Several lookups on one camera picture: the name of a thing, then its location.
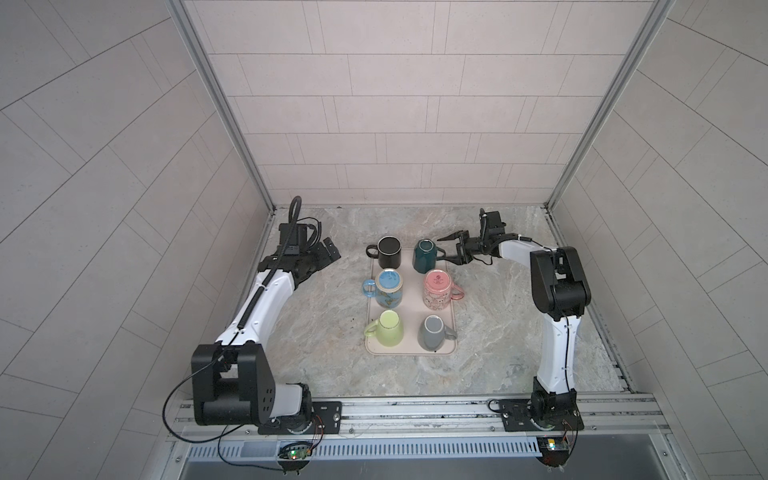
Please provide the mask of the dark green mug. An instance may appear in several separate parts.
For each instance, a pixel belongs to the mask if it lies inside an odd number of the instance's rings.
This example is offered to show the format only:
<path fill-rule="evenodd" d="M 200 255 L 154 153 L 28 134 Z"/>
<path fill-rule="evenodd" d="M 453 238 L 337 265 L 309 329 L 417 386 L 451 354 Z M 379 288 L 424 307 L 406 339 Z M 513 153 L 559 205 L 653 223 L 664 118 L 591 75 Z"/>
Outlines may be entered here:
<path fill-rule="evenodd" d="M 436 268 L 440 254 L 445 251 L 431 239 L 420 239 L 414 247 L 412 266 L 420 274 L 427 274 Z"/>

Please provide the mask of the black mug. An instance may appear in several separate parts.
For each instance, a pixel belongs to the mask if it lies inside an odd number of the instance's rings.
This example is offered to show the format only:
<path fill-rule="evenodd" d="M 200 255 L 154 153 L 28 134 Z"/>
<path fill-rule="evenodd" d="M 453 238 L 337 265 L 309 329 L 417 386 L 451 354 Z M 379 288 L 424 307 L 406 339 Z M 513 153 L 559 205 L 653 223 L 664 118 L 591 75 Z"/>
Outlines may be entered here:
<path fill-rule="evenodd" d="M 365 251 L 382 269 L 398 269 L 401 265 L 402 246 L 394 236 L 382 237 L 376 244 L 368 245 Z"/>

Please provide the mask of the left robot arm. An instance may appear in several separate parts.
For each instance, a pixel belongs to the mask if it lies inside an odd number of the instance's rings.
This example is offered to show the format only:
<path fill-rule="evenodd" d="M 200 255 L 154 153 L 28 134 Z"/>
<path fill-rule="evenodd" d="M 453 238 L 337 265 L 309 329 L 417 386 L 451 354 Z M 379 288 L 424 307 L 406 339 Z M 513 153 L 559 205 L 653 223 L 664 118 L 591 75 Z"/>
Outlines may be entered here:
<path fill-rule="evenodd" d="M 193 410 L 197 424 L 255 425 L 299 432 L 313 422 L 305 384 L 278 384 L 266 356 L 268 339 L 296 286 L 339 260 L 330 238 L 303 251 L 291 247 L 258 264 L 247 302 L 212 343 L 191 358 Z"/>

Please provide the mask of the pink patterned mug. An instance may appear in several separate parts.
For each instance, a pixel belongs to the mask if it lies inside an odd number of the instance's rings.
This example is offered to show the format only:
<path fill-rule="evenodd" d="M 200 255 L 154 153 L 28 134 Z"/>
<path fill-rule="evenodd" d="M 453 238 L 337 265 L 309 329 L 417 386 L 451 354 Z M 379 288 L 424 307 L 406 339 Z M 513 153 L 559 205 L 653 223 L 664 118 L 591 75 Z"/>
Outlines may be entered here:
<path fill-rule="evenodd" d="M 465 296 L 450 274 L 441 269 L 429 271 L 423 282 L 423 302 L 431 310 L 439 311 L 447 308 L 452 301 L 458 301 Z"/>

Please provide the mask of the blue patterned mug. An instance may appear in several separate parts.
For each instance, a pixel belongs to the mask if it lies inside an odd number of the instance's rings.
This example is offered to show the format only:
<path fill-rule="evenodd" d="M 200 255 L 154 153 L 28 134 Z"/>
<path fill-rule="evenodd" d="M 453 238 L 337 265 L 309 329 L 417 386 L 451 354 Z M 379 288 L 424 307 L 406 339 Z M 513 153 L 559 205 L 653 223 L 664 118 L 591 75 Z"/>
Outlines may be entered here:
<path fill-rule="evenodd" d="M 397 308 L 403 298 L 403 278 L 395 269 L 384 269 L 362 284 L 363 294 L 385 309 Z"/>

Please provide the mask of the light green mug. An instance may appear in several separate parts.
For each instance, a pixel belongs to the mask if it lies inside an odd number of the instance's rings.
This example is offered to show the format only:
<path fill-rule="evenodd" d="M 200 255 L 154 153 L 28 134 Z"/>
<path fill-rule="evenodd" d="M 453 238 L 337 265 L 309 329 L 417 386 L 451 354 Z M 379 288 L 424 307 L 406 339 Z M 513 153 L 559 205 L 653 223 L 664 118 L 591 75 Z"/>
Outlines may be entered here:
<path fill-rule="evenodd" d="M 404 338 L 404 325 L 397 312 L 385 310 L 366 327 L 364 336 L 376 338 L 379 344 L 384 347 L 395 347 Z"/>

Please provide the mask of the left circuit board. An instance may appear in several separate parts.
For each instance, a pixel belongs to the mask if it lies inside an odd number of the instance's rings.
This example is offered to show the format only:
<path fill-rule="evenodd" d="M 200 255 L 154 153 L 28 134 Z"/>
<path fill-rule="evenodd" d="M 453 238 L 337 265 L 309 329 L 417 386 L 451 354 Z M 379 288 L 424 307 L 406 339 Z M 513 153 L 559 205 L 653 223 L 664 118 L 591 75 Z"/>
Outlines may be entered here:
<path fill-rule="evenodd" d="M 306 461 L 312 455 L 313 444 L 310 442 L 293 442 L 280 448 L 277 458 L 280 461 Z"/>

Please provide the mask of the circuit board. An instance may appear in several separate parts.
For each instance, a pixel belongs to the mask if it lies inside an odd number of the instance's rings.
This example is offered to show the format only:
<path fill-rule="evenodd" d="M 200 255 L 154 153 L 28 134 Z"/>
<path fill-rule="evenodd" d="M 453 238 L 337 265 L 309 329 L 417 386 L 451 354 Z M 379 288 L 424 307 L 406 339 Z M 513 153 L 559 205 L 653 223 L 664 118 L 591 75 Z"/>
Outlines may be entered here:
<path fill-rule="evenodd" d="M 293 442 L 280 448 L 277 458 L 280 461 L 306 461 L 312 455 L 313 444 L 310 442 Z"/>
<path fill-rule="evenodd" d="M 571 446 L 564 437 L 537 437 L 541 455 L 537 460 L 547 467 L 558 468 L 565 465 L 571 455 Z"/>

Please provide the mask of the white ventilation grille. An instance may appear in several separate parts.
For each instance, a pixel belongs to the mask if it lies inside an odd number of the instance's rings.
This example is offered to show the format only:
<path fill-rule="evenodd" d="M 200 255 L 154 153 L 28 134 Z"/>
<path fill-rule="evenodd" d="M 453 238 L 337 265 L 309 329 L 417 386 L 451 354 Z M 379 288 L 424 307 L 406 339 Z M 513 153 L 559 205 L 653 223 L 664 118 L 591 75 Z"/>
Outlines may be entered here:
<path fill-rule="evenodd" d="M 226 441 L 193 446 L 187 459 L 212 462 L 269 462 L 278 458 L 286 441 Z M 443 459 L 443 458 L 540 458 L 534 437 L 469 438 L 339 438 L 325 439 L 311 458 L 318 461 Z"/>

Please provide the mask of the right circuit board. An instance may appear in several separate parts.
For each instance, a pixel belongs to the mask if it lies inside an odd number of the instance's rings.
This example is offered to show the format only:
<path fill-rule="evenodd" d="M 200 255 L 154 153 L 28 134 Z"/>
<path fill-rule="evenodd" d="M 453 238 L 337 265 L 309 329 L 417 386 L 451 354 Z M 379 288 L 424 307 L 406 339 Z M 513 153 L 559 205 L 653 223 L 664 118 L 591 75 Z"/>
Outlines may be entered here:
<path fill-rule="evenodd" d="M 564 437 L 537 437 L 541 455 L 537 460 L 547 467 L 558 468 L 565 465 L 571 455 L 571 446 Z"/>

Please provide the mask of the left corner metal profile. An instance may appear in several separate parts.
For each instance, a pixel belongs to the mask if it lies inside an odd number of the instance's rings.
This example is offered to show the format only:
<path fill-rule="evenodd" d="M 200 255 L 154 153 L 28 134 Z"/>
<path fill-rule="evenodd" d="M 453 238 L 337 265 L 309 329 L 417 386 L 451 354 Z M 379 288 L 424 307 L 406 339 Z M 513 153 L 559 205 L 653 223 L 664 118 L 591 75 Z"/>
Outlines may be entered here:
<path fill-rule="evenodd" d="M 246 169 L 255 183 L 257 190 L 264 201 L 270 216 L 274 215 L 276 206 L 272 200 L 265 182 L 260 175 L 252 153 L 245 141 L 243 133 L 235 118 L 234 111 L 229 104 L 221 84 L 216 77 L 213 65 L 202 44 L 201 38 L 195 30 L 190 13 L 183 1 L 168 0 L 165 2 L 171 19 L 177 27 L 182 42 L 195 64 L 203 86 L 208 92 L 212 103 L 220 115 L 223 127 L 232 141 L 235 149 L 243 160 Z"/>

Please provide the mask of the corner metal profile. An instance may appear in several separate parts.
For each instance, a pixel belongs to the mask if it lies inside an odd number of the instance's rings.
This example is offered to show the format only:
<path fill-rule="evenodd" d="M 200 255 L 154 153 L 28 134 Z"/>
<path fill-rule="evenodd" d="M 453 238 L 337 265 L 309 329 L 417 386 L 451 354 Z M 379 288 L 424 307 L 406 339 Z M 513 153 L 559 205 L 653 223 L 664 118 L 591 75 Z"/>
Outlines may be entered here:
<path fill-rule="evenodd" d="M 640 65 L 647 50 L 658 34 L 661 26 L 675 4 L 674 0 L 656 0 L 652 3 L 643 23 L 629 46 L 619 68 L 614 75 L 609 88 L 598 105 L 598 108 L 590 120 L 585 132 L 582 134 L 570 160 L 566 164 L 563 173 L 556 184 L 550 198 L 545 203 L 548 212 L 553 212 L 561 200 L 568 185 L 599 135 L 603 125 L 608 119 L 615 105 L 626 89 L 634 72 Z"/>
<path fill-rule="evenodd" d="M 235 149 L 243 160 L 246 169 L 255 183 L 257 190 L 264 201 L 270 216 L 274 215 L 276 206 L 272 200 L 265 182 L 260 175 L 252 153 L 245 141 L 243 133 L 235 118 L 234 111 L 229 104 L 221 84 L 216 77 L 213 65 L 202 44 L 201 38 L 195 30 L 190 13 L 183 1 L 168 0 L 165 2 L 171 19 L 177 27 L 182 42 L 195 64 L 203 86 L 208 92 L 212 103 L 220 115 L 223 127 L 232 141 Z"/>

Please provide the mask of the right corner metal profile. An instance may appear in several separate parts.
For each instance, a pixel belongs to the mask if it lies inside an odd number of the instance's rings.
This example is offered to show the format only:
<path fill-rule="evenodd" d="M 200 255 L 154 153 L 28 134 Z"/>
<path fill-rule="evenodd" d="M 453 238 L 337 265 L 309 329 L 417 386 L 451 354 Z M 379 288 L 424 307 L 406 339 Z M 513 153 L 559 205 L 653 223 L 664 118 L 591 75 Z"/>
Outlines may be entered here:
<path fill-rule="evenodd" d="M 675 4 L 674 0 L 656 0 L 652 3 L 643 23 L 629 46 L 619 68 L 614 75 L 609 88 L 598 105 L 598 108 L 590 120 L 585 132 L 582 134 L 570 160 L 566 164 L 563 173 L 556 184 L 550 198 L 545 203 L 548 212 L 553 212 L 561 200 L 568 185 L 599 135 L 603 125 L 608 119 L 615 105 L 626 89 L 634 72 L 640 65 L 647 50 L 658 34 L 661 26 Z"/>

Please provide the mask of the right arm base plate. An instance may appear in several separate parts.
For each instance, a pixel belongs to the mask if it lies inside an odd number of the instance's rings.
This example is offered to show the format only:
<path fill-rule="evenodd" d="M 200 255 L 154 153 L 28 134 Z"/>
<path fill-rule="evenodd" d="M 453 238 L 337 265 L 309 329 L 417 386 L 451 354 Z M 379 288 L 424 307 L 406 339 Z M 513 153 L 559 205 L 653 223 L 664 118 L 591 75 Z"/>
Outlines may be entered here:
<path fill-rule="evenodd" d="M 575 411 L 556 413 L 548 419 L 535 420 L 529 399 L 500 399 L 497 401 L 504 430 L 506 432 L 549 432 L 582 431 L 585 426 L 579 413 Z"/>

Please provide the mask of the aluminium mounting rail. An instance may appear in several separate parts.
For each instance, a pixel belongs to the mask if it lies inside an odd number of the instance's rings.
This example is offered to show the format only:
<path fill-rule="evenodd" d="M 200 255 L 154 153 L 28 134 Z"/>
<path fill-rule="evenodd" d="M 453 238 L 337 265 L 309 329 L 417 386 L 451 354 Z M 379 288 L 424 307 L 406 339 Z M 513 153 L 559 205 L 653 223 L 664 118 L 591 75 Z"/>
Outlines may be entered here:
<path fill-rule="evenodd" d="M 500 399 L 527 399 L 521 394 Z M 320 398 L 343 404 L 338 434 L 259 435 L 255 425 L 199 426 L 189 400 L 169 402 L 161 414 L 166 428 L 186 439 L 208 442 L 216 436 L 262 436 L 280 439 L 416 438 L 470 436 L 566 436 L 667 434 L 671 427 L 651 394 L 587 393 L 577 401 L 585 428 L 574 432 L 506 432 L 491 396 Z"/>

